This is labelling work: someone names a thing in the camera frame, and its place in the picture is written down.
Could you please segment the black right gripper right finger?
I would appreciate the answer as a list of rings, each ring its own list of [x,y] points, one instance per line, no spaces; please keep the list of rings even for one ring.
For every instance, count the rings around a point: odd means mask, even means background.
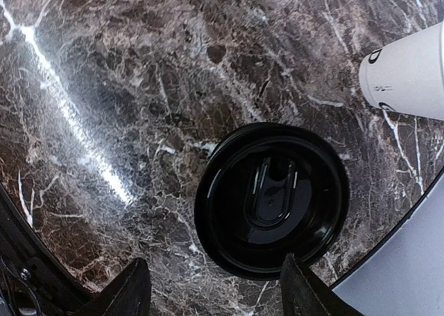
[[[290,316],[347,316],[361,313],[339,298],[294,254],[287,254],[280,275],[283,313]]]

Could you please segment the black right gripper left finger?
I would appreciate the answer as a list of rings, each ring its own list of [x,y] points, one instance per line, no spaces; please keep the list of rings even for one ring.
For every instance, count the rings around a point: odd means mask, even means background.
[[[151,277],[147,262],[135,258],[93,300],[74,315],[149,315]]]

